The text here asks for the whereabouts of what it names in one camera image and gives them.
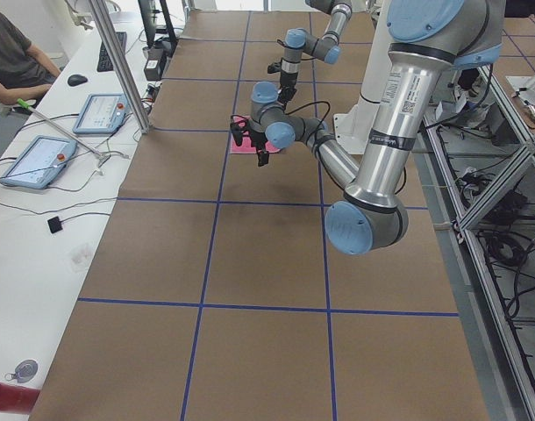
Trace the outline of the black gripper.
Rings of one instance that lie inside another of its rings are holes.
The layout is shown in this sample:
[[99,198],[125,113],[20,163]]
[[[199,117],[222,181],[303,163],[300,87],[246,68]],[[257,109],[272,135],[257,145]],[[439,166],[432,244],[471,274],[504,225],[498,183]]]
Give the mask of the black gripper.
[[280,72],[280,100],[291,100],[296,93],[297,73]]
[[268,139],[264,132],[254,130],[250,125],[246,127],[247,146],[251,152],[257,152],[258,166],[268,164]]

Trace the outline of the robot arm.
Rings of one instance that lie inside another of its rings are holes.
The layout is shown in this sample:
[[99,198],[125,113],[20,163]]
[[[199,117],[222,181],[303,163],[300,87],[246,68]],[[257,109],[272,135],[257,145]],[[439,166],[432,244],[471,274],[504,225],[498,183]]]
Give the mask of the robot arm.
[[394,1],[380,20],[392,41],[391,61],[382,98],[361,161],[355,161],[317,118],[298,118],[286,109],[295,94],[301,59],[309,55],[334,63],[351,15],[347,1],[315,1],[312,7],[331,18],[323,36],[290,29],[283,41],[280,81],[258,82],[251,111],[232,134],[248,134],[261,165],[266,144],[283,149],[305,144],[326,173],[342,188],[343,198],[325,215],[325,232],[345,254],[364,254],[398,242],[408,215],[396,185],[412,150],[424,112],[440,76],[450,68],[478,68],[494,63],[501,52],[503,1]]
[[339,42],[353,8],[347,0],[306,0],[311,8],[330,16],[324,34],[317,38],[303,28],[292,28],[282,42],[283,56],[280,60],[280,90],[278,101],[284,105],[296,93],[296,83],[303,54],[328,64],[335,64],[341,54]]

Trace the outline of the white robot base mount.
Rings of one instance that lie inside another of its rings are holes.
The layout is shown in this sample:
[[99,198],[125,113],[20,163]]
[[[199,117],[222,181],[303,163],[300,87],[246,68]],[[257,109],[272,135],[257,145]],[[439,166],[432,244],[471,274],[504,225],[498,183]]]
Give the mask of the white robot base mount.
[[349,154],[364,154],[377,110],[377,104],[360,97],[349,112],[334,115],[336,140]]

